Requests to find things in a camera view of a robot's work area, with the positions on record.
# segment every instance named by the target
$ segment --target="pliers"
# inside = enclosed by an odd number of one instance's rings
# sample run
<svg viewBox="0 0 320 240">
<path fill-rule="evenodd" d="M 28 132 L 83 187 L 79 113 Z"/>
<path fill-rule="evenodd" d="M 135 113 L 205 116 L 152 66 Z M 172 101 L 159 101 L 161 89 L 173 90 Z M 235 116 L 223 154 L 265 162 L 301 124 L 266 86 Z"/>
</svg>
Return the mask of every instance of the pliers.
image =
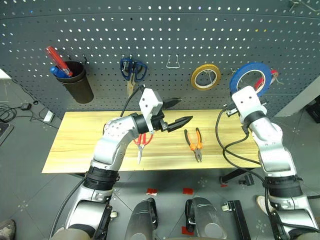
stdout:
<svg viewBox="0 0 320 240">
<path fill-rule="evenodd" d="M 202 162 L 202 154 L 201 154 L 202 137 L 201 137 L 201 133 L 200 133 L 199 128 L 196 128 L 195 132 L 196 132 L 196 136 L 198 138 L 197 144 L 191 142 L 187 129 L 184 130 L 184 137 L 185 137 L 185 140 L 188 143 L 190 149 L 194 152 L 196 161 L 198 163 L 200 163 L 200 162 Z"/>
</svg>

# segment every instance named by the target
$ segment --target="red scissors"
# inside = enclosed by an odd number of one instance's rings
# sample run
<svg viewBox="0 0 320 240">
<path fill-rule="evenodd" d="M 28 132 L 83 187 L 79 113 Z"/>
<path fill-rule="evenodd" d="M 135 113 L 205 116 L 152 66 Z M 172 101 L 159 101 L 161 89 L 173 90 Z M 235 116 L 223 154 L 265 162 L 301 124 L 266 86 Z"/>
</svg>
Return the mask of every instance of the red scissors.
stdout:
<svg viewBox="0 0 320 240">
<path fill-rule="evenodd" d="M 152 140 L 153 137 L 154 136 L 151 134 L 149 140 L 147 141 L 146 140 L 146 134 L 144 133 L 144 134 L 139 134 L 139 137 L 138 137 L 137 141 L 133 140 L 134 143 L 138 146 L 138 150 L 139 150 L 139 152 L 138 152 L 138 164 L 140 164 L 140 162 L 141 162 L 142 151 L 143 151 L 144 147 L 150 143 L 150 141 Z"/>
</svg>

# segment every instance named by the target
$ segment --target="gray pegboard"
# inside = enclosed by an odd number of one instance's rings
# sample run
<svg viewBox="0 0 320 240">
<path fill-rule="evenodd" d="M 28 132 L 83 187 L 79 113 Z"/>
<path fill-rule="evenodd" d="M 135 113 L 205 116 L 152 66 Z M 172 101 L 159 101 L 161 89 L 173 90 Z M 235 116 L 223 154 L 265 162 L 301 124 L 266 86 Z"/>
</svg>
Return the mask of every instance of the gray pegboard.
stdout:
<svg viewBox="0 0 320 240">
<path fill-rule="evenodd" d="M 319 8 L 319 1 L 306 1 Z M 0 68 L 56 115 L 65 111 L 120 110 L 127 96 L 122 54 L 149 67 L 144 83 L 165 99 L 181 97 L 173 109 L 219 109 L 229 98 L 231 69 L 264 62 L 280 73 L 267 92 L 268 114 L 275 115 L 320 75 L 320 13 L 289 1 L 106 2 L 1 0 Z M 47 46 L 67 60 L 83 61 L 94 100 L 76 103 L 50 74 Z M 179 54 L 181 68 L 167 69 L 168 54 Z M 217 65 L 215 88 L 198 91 L 193 70 Z M 128 109 L 137 110 L 139 98 Z"/>
</svg>

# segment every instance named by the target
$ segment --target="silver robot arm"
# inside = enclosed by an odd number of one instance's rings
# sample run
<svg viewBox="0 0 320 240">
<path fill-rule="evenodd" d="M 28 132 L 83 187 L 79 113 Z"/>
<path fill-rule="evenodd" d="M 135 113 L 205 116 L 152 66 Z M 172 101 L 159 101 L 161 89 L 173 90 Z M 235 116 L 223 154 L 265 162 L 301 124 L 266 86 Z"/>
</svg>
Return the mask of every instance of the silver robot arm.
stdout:
<svg viewBox="0 0 320 240">
<path fill-rule="evenodd" d="M 69 211 L 65 227 L 85 230 L 95 240 L 105 239 L 112 212 L 109 205 L 113 185 L 119 179 L 118 170 L 126 154 L 129 143 L 139 134 L 155 131 L 174 131 L 188 123 L 192 116 L 182 117 L 167 124 L 162 108 L 169 108 L 180 102 L 172 98 L 163 102 L 156 91 L 143 90 L 139 102 L 140 115 L 134 113 L 114 118 L 103 128 L 103 136 L 97 142 L 90 168 L 79 187 Z"/>
<path fill-rule="evenodd" d="M 259 161 L 265 176 L 271 212 L 271 225 L 276 239 L 294 239 L 298 235 L 319 230 L 290 152 L 282 144 L 281 128 L 266 117 L 253 87 L 247 86 L 232 95 L 240 121 L 252 131 L 259 148 Z"/>
</svg>

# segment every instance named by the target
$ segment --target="wooden tabletop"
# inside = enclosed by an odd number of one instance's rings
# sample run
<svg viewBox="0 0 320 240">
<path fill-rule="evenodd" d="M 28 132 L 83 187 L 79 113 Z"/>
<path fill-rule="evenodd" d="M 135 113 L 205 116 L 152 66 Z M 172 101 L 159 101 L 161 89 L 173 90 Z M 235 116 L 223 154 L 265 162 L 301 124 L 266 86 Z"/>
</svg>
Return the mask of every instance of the wooden tabletop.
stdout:
<svg viewBox="0 0 320 240">
<path fill-rule="evenodd" d="M 164 120 L 172 123 L 183 116 L 193 119 L 183 128 L 173 132 L 157 131 L 143 149 L 140 165 L 137 163 L 138 148 L 129 144 L 120 171 L 173 170 L 173 169 L 208 169 L 232 168 L 222 156 L 215 135 L 215 123 L 220 110 L 168 110 L 163 111 Z M 94 147 L 102 136 L 104 124 L 118 117 L 119 111 L 78 111 L 66 112 L 53 145 L 45 162 L 43 173 L 84 173 L 89 169 Z M 196 143 L 195 128 L 200 129 L 203 149 L 202 162 L 197 163 L 184 136 L 187 129 Z M 222 116 L 219 124 L 219 136 L 224 145 L 245 136 L 239 117 L 235 114 L 228 118 Z M 230 147 L 238 155 L 258 160 L 258 148 L 250 136 L 245 142 Z M 244 168 L 257 168 L 257 164 L 233 156 L 229 158 Z"/>
</svg>

